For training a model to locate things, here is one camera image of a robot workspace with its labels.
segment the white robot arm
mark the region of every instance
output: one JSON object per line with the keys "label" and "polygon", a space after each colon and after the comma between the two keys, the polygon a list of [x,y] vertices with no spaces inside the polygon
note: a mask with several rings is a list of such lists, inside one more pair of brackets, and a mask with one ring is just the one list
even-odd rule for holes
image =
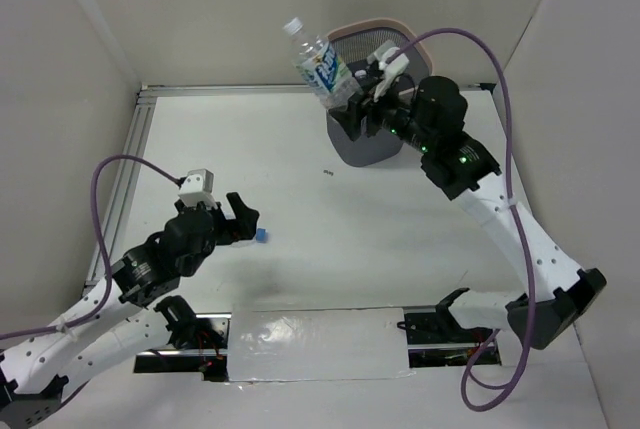
{"label": "white robot arm", "polygon": [[227,219],[212,188],[213,174],[204,169],[181,180],[178,215],[113,264],[109,297],[91,320],[67,325],[98,305],[106,279],[50,324],[55,332],[0,354],[0,421],[12,429],[37,424],[93,376],[140,351],[166,344],[197,348],[199,337],[217,341],[208,321],[197,319],[179,296],[147,309],[181,277],[193,276],[215,246],[255,236],[259,213],[230,193],[235,219]]}
{"label": "white robot arm", "polygon": [[[437,306],[443,325],[453,331],[510,329],[522,341],[531,297],[536,323],[530,345],[544,349],[587,310],[606,285],[604,276],[598,269],[583,270],[522,204],[509,200],[500,165],[479,141],[463,131],[467,101],[455,82],[441,76],[427,77],[407,101],[398,87],[399,76],[409,63],[402,50],[389,41],[368,62],[367,74],[360,79],[362,92],[354,94],[347,106],[329,110],[329,115],[352,141],[385,130],[419,151],[425,175],[478,222],[524,286],[524,293],[513,294],[458,289]],[[514,206],[529,245],[535,295],[528,294],[530,274]]]}

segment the bottle cap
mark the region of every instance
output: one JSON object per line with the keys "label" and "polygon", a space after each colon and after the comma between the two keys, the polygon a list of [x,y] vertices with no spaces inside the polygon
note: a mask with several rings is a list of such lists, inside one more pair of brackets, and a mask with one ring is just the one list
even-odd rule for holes
{"label": "bottle cap", "polygon": [[302,21],[297,17],[294,17],[291,22],[288,22],[284,25],[283,29],[284,32],[286,32],[290,36],[293,36],[296,32],[302,29]]}

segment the small blue block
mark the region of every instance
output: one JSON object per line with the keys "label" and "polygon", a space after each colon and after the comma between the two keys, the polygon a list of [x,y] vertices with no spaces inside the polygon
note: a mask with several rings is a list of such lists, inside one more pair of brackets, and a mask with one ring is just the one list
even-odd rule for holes
{"label": "small blue block", "polygon": [[256,242],[260,242],[262,244],[267,242],[267,230],[259,227],[256,229]]}

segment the white table surface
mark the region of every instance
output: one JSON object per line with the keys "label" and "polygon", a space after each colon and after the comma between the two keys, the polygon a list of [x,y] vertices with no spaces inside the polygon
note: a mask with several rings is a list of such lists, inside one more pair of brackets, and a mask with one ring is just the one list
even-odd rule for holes
{"label": "white table surface", "polygon": [[[490,95],[465,96],[467,130],[503,159]],[[489,238],[422,174],[418,154],[403,149],[374,167],[346,166],[310,94],[159,98],[145,157],[176,175],[209,168],[217,197],[238,191],[270,233],[268,244],[216,249],[195,277],[182,280],[175,293],[197,312],[427,305],[461,285],[519,287]],[[519,180],[516,188],[522,196]],[[175,199],[173,185],[143,169],[122,247],[162,228]],[[506,380],[518,354],[513,336],[500,348],[505,366],[476,371],[489,382]],[[131,370],[127,362],[99,376],[42,427],[606,428],[572,330],[533,355],[505,404],[480,415],[462,404],[461,368],[393,380],[252,385]],[[489,397],[477,388],[471,396]]]}
{"label": "white table surface", "polygon": [[[467,130],[504,159],[490,94],[466,96]],[[426,178],[416,151],[344,164],[311,94],[159,98],[144,156],[175,175],[210,169],[217,199],[239,192],[269,232],[268,244],[216,249],[182,280],[177,293],[197,312],[417,306],[461,285],[522,288],[489,237]],[[160,230],[175,199],[175,186],[142,169],[122,247]]]}

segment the plastic bottle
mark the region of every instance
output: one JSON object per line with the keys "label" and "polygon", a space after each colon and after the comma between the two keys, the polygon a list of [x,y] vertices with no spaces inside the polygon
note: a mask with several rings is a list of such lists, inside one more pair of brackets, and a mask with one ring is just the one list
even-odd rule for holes
{"label": "plastic bottle", "polygon": [[293,65],[326,109],[347,104],[358,81],[331,43],[304,30],[297,17],[284,26],[294,49]]}

